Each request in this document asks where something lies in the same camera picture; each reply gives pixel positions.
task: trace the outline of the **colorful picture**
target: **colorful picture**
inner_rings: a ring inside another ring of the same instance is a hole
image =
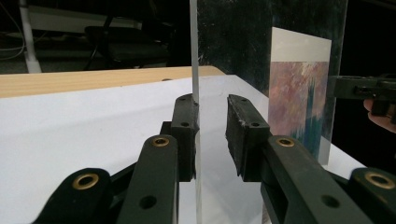
[[[298,139],[317,158],[328,62],[271,62],[268,123],[272,134]]]

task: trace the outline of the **human hand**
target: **human hand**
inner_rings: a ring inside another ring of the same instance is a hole
[[[378,126],[383,127],[384,129],[396,133],[396,125],[390,123],[390,118],[389,117],[379,117],[379,116],[374,116],[371,113],[371,108],[373,106],[374,100],[364,100],[363,104],[364,107],[369,111],[369,120],[372,121],[373,123],[377,124]]]

